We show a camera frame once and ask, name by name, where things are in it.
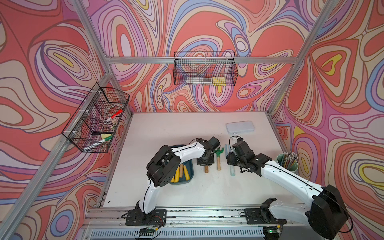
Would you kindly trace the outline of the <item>dark green hand rake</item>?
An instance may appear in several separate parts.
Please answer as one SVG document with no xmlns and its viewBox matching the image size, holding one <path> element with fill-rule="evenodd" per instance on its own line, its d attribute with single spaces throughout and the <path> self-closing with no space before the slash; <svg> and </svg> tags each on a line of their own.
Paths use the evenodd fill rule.
<svg viewBox="0 0 384 240">
<path fill-rule="evenodd" d="M 214 153 L 216 154 L 216 157 L 217 157 L 217 170 L 218 171 L 221 171 L 221 154 L 224 152 L 224 148 L 222 148 L 221 146 L 219 146 L 215 151 Z"/>
</svg>

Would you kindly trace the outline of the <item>light blue hand fork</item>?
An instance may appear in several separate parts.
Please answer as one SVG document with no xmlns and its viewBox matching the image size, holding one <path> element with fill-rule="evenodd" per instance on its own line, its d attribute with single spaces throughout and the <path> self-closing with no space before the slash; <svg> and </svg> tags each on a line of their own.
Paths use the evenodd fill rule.
<svg viewBox="0 0 384 240">
<path fill-rule="evenodd" d="M 236 175 L 236 172 L 235 172 L 235 166 L 233 165 L 233 160 L 232 160 L 232 157 L 233 157 L 232 150 L 229 145 L 225 145 L 225 152 L 226 152 L 227 163 L 230 168 L 230 174 L 232 177 L 234 177 Z"/>
</svg>

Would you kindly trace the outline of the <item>teal storage box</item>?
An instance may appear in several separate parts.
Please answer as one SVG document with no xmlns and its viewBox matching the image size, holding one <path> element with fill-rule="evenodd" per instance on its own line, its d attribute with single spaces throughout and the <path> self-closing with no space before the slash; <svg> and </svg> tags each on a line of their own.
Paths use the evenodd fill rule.
<svg viewBox="0 0 384 240">
<path fill-rule="evenodd" d="M 181 164 L 176 168 L 176 172 L 171 179 L 171 185 L 188 184 L 194 177 L 193 159 L 182 157 Z"/>
</svg>

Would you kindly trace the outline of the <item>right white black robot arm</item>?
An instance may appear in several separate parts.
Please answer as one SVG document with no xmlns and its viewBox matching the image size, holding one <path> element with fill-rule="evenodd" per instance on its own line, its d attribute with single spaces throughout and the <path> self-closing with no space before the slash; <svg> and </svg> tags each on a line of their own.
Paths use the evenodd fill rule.
<svg viewBox="0 0 384 240">
<path fill-rule="evenodd" d="M 302 201 L 301 204 L 285 204 L 276 198 L 265 200 L 260 206 L 260 216 L 266 223 L 287 220 L 305 224 L 321 237 L 332 240 L 351 220 L 336 187 L 313 183 L 284 169 L 264 154 L 256 155 L 243 138 L 238 138 L 230 148 L 226 157 L 229 165 L 240 167 L 242 173 L 268 179 Z"/>
</svg>

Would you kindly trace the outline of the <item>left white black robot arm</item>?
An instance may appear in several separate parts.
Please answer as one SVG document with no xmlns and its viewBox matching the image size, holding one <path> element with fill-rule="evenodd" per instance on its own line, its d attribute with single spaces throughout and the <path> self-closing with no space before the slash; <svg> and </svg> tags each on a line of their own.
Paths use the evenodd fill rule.
<svg viewBox="0 0 384 240">
<path fill-rule="evenodd" d="M 211 165 L 220 146 L 215 137 L 208 141 L 197 138 L 191 144 L 177 148 L 162 146 L 147 164 L 147 187 L 143 198 L 137 204 L 140 211 L 147 215 L 156 208 L 160 189 L 175 179 L 181 164 L 197 159 L 202 161 L 201 165 Z"/>
</svg>

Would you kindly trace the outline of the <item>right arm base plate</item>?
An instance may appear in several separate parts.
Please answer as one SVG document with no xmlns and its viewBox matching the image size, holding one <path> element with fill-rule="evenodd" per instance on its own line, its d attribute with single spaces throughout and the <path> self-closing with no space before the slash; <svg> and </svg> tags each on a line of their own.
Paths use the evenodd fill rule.
<svg viewBox="0 0 384 240">
<path fill-rule="evenodd" d="M 246 218 L 248 225 L 285 225 L 287 223 L 286 220 L 276 219 L 269 209 L 244 209 L 240 216 Z"/>
</svg>

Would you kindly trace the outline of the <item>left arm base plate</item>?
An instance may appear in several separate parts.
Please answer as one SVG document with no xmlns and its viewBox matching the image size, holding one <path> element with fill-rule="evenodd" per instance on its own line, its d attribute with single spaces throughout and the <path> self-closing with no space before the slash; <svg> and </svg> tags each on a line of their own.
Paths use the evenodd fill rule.
<svg viewBox="0 0 384 240">
<path fill-rule="evenodd" d="M 126 226 L 155 226 L 162 227 L 166 223 L 167 210 L 153 210 L 149 214 L 144 214 L 140 208 L 129 210 L 126 214 L 122 215 L 126 220 Z"/>
</svg>

